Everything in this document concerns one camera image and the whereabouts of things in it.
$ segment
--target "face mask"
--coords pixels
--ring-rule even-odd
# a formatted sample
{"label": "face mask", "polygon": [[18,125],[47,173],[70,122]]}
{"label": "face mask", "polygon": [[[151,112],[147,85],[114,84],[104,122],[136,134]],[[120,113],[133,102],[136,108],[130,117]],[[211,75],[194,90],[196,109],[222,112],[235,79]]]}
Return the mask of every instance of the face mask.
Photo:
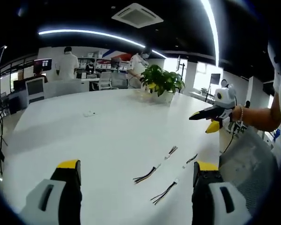
{"label": "face mask", "polygon": [[147,59],[147,58],[149,58],[149,55],[148,54],[142,54],[142,58]]}

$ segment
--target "bracelet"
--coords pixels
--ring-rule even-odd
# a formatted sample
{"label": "bracelet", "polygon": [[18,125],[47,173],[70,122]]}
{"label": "bracelet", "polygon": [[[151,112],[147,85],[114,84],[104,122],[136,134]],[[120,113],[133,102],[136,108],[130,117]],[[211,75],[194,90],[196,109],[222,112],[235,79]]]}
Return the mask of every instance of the bracelet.
{"label": "bracelet", "polygon": [[241,114],[240,114],[240,118],[238,121],[243,121],[244,109],[242,107],[240,107],[240,111],[241,111]]}

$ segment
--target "ceiling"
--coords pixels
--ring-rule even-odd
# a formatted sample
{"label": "ceiling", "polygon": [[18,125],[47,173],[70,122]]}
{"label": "ceiling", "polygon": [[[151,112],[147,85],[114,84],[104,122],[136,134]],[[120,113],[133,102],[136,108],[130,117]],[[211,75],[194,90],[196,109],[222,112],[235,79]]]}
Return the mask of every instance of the ceiling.
{"label": "ceiling", "polygon": [[[137,29],[111,19],[116,12],[135,2],[156,13],[164,22]],[[249,78],[253,75],[263,82],[272,80],[274,72],[267,55],[266,26],[256,19],[259,17],[258,1],[251,1],[254,7],[247,8],[239,6],[241,0],[209,2],[218,30],[219,66],[238,76]],[[113,3],[2,0],[0,11],[0,47],[8,46],[3,64],[36,53],[44,46],[94,46],[129,53],[139,50],[125,42],[90,34],[37,34],[38,31],[65,28],[114,34],[150,46],[167,57],[177,57],[179,53],[189,61],[215,64],[213,34],[200,0],[163,0],[160,3],[152,0]]]}

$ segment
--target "white flower pot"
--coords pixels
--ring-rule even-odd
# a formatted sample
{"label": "white flower pot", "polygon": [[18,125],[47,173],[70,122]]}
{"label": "white flower pot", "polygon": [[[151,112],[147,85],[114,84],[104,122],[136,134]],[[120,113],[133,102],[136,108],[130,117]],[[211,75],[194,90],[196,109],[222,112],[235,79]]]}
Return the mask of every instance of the white flower pot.
{"label": "white flower pot", "polygon": [[152,99],[157,103],[171,103],[173,97],[174,94],[167,91],[165,91],[161,96],[158,96],[157,92],[152,93]]}

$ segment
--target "led light strip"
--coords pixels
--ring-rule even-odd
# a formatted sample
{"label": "led light strip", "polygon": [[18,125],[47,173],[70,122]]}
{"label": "led light strip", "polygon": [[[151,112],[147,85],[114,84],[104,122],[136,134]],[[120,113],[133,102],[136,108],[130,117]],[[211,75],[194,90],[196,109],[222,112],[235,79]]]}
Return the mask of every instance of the led light strip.
{"label": "led light strip", "polygon": [[[60,30],[47,30],[47,31],[42,31],[42,32],[39,32],[38,34],[39,35],[44,35],[44,34],[52,34],[52,33],[67,33],[67,32],[76,32],[76,33],[88,33],[88,34],[97,34],[97,35],[102,35],[102,36],[107,36],[107,37],[110,37],[110,38],[115,38],[115,39],[119,39],[119,40],[122,40],[122,41],[126,41],[126,42],[129,42],[131,44],[134,44],[134,45],[137,45],[139,47],[142,47],[142,48],[145,48],[144,45],[140,44],[140,43],[137,43],[135,41],[132,41],[132,40],[129,40],[129,39],[126,39],[126,38],[123,38],[123,37],[119,37],[119,36],[115,36],[115,35],[112,35],[112,34],[106,34],[106,33],[101,33],[101,32],[97,32],[97,31],[91,31],[91,30],[73,30],[73,29],[60,29]],[[156,50],[152,50],[153,53],[163,57],[163,58],[167,58],[166,56],[162,55],[161,53],[157,52]]]}
{"label": "led light strip", "polygon": [[210,23],[210,27],[211,27],[211,31],[212,31],[212,34],[214,36],[215,66],[219,67],[219,52],[220,52],[220,50],[219,50],[219,38],[218,38],[218,34],[217,34],[214,14],[212,12],[211,5],[210,5],[208,0],[201,0],[201,2],[204,6],[204,9],[205,9],[206,13],[207,13],[209,23]]}

